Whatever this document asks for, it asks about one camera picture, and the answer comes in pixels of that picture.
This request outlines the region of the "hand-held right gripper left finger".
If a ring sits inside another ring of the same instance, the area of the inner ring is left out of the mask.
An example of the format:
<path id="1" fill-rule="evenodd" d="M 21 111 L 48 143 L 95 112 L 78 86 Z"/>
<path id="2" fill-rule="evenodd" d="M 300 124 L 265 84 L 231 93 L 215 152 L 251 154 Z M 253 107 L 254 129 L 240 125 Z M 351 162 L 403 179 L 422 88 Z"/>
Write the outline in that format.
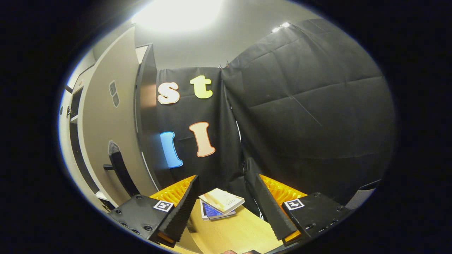
<path id="1" fill-rule="evenodd" d="M 107 215 L 147 241 L 174 247 L 187 226 L 198 187 L 198 175 L 192 175 L 151 196 L 134 195 Z"/>

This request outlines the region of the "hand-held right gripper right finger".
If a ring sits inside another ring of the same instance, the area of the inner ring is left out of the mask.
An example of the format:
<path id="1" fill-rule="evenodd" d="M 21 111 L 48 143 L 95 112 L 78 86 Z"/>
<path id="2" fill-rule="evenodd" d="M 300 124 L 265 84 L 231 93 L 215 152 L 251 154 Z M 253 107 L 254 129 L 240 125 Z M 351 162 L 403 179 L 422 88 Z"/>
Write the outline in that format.
<path id="1" fill-rule="evenodd" d="M 254 175 L 254 198 L 284 246 L 312 241 L 351 213 L 320 192 L 307 195 L 261 174 Z"/>

